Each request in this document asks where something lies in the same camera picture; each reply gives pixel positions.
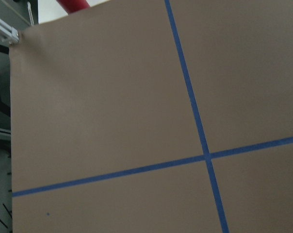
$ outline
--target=blue line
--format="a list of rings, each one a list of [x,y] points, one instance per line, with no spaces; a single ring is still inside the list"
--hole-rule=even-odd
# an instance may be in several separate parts
[[[154,165],[124,170],[124,171],[113,172],[113,173],[109,173],[109,174],[105,174],[105,175],[99,175],[99,176],[79,179],[79,180],[75,180],[75,181],[56,183],[56,184],[47,185],[47,186],[43,186],[43,187],[32,188],[32,189],[14,192],[13,198],[25,196],[25,195],[29,195],[29,194],[34,194],[34,193],[51,191],[51,190],[60,189],[60,188],[72,187],[72,186],[86,184],[86,183],[93,183],[93,182],[108,180],[108,179],[122,177],[122,176],[129,176],[129,175],[133,175],[133,174],[138,174],[138,173],[147,172],[147,171],[154,171],[154,170],[159,170],[159,169],[173,167],[173,166],[180,166],[180,165],[195,163],[195,162],[199,162],[199,161],[203,161],[203,160],[204,160],[204,156],[200,155],[200,156],[195,156],[195,157],[190,157],[190,158],[185,158],[185,159],[174,160],[174,161],[170,161],[170,162],[164,162],[164,163],[160,163],[160,164],[154,164]]]
[[[173,13],[172,13],[170,1],[165,0],[165,4],[166,4],[167,12],[168,12],[168,17],[169,17],[172,33],[173,33],[174,40],[175,40],[175,43],[176,43],[176,47],[177,47],[177,51],[178,51],[178,55],[179,55],[179,60],[180,60],[180,63],[181,63],[181,68],[182,68],[186,88],[187,88],[187,91],[188,91],[188,94],[189,94],[189,97],[190,97],[191,106],[192,106],[192,110],[193,110],[197,130],[198,130],[198,134],[199,134],[199,138],[200,138],[200,143],[201,143],[201,146],[202,146],[202,149],[203,149],[203,152],[204,152],[205,161],[206,161],[206,165],[207,165],[207,170],[208,170],[208,174],[209,174],[209,179],[210,179],[210,182],[211,182],[212,192],[213,192],[216,208],[217,208],[218,215],[219,215],[222,232],[223,233],[229,233],[228,224],[227,224],[227,220],[226,220],[225,213],[224,213],[224,208],[223,208],[223,204],[222,204],[222,200],[221,200],[221,196],[220,196],[219,187],[218,187],[218,184],[217,184],[217,181],[216,181],[215,172],[214,172],[214,169],[213,169],[213,165],[212,165],[211,156],[210,156],[210,153],[209,153],[209,148],[208,148],[204,128],[203,128],[202,121],[201,121],[201,118],[200,118],[200,114],[199,114],[197,102],[196,102],[196,99],[195,99],[195,95],[194,95],[194,91],[193,91],[189,71],[188,71],[188,68],[187,68],[187,65],[186,65],[186,62],[185,62],[183,49],[182,49],[182,46],[181,46],[178,31],[177,31],[177,26],[176,26],[176,23],[175,23],[175,19],[174,19]]]
[[[215,158],[225,157],[225,156],[229,156],[229,155],[250,152],[250,151],[254,151],[254,150],[261,150],[261,149],[266,149],[266,148],[271,148],[271,147],[287,145],[287,144],[291,144],[291,143],[293,143],[293,137],[287,137],[287,138],[283,138],[280,140],[263,142],[263,143],[258,143],[258,144],[254,144],[251,146],[239,147],[239,148],[235,148],[235,149],[211,153],[211,158],[215,159]]]

